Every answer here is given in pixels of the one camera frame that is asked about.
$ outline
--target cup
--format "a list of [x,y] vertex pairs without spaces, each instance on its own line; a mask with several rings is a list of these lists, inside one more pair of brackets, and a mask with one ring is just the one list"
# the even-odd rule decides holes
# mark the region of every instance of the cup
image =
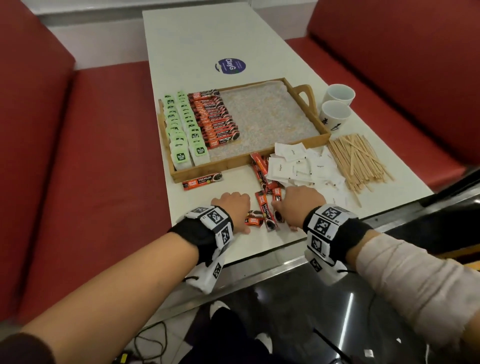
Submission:
[[327,88],[327,92],[325,92],[322,103],[330,100],[336,100],[350,106],[354,98],[355,91],[353,91],[353,88],[348,87],[347,85],[334,84]]
[[338,130],[349,119],[352,109],[342,101],[330,100],[322,104],[320,121],[332,132]]

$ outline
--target person's left arm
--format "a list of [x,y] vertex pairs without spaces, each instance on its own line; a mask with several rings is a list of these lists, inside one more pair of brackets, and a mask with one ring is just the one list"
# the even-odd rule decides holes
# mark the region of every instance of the person's left arm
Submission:
[[[223,194],[212,204],[230,215],[234,231],[248,232],[248,195]],[[69,294],[21,332],[47,344],[57,364],[109,363],[198,259],[195,245],[169,232]]]

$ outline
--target red backrest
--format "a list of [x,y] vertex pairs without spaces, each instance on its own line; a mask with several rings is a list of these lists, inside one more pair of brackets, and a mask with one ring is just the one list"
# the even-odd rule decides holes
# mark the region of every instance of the red backrest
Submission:
[[20,0],[0,1],[0,320],[13,313],[75,60]]
[[480,1],[319,0],[308,30],[480,164]]

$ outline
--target beige arm sleeve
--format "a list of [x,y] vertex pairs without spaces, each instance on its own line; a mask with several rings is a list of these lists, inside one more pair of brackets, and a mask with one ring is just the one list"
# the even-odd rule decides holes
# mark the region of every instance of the beige arm sleeve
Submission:
[[480,309],[480,273],[381,234],[360,251],[357,271],[414,330],[436,347],[458,349]]

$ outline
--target person's right arm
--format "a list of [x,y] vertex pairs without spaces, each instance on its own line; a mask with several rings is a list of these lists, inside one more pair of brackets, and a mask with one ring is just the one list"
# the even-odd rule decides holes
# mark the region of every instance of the person's right arm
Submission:
[[[321,194],[304,186],[287,188],[284,200],[273,202],[286,222],[299,228],[313,209],[324,204]],[[366,231],[341,260],[354,267],[429,343],[458,349],[463,341],[479,354],[479,272],[375,230]]]

